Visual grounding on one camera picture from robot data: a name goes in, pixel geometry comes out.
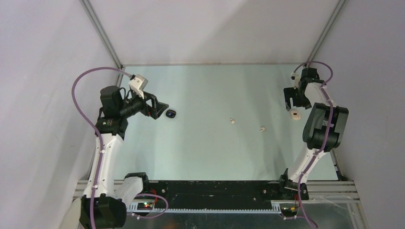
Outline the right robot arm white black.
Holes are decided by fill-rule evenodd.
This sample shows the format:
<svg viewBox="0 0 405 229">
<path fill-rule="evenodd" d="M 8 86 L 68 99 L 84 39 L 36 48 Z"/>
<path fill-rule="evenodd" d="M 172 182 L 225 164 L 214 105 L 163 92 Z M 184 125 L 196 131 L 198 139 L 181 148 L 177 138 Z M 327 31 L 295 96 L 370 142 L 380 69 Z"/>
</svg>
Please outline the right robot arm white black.
<svg viewBox="0 0 405 229">
<path fill-rule="evenodd" d="M 320 159 L 341 144 L 349 116 L 348 108 L 334 102 L 317 69 L 304 68 L 301 74 L 293 72 L 291 79 L 293 87 L 283 90 L 287 111 L 295 116 L 297 113 L 292 108 L 303 107 L 309 109 L 310 114 L 302 133 L 302 151 L 280 176 L 277 191 L 283 199 L 295 196 Z"/>
</svg>

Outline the black earbud charging case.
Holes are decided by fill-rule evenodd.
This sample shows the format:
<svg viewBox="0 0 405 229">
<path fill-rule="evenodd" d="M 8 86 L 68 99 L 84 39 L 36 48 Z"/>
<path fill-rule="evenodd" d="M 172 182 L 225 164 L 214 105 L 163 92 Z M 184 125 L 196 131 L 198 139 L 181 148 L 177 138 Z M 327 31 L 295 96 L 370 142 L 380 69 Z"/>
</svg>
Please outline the black earbud charging case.
<svg viewBox="0 0 405 229">
<path fill-rule="evenodd" d="M 175 110 L 168 109 L 168 110 L 166 111 L 165 115 L 166 115 L 168 118 L 173 119 L 173 118 L 176 117 L 177 112 L 176 112 Z"/>
</svg>

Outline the beige earbud charging case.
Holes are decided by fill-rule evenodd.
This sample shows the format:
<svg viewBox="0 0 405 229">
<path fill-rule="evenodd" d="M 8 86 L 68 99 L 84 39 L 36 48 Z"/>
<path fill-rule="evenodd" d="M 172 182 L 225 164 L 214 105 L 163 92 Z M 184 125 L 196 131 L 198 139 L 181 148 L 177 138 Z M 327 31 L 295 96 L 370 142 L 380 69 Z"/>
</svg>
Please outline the beige earbud charging case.
<svg viewBox="0 0 405 229">
<path fill-rule="evenodd" d="M 300 120 L 301 119 L 301 114 L 298 110 L 292 109 L 290 110 L 290 116 L 292 118 L 292 120 Z"/>
</svg>

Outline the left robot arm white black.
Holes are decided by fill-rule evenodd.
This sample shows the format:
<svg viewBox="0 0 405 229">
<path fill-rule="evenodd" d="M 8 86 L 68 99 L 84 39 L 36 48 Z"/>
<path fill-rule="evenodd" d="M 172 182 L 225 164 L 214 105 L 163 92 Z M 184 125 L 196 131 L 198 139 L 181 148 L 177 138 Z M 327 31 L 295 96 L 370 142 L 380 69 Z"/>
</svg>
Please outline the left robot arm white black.
<svg viewBox="0 0 405 229">
<path fill-rule="evenodd" d="M 114 188 L 114 171 L 125 139 L 128 118 L 140 113 L 156 120 L 169 106 L 147 92 L 140 97 L 130 90 L 131 97 L 124 98 L 120 90 L 117 86 L 108 86 L 100 91 L 102 107 L 94 125 L 96 155 L 81 198 L 79 221 L 85 229 L 123 227 L 133 199 L 136 196 L 147 198 L 151 192 L 145 173 L 126 176 L 123 184 Z"/>
</svg>

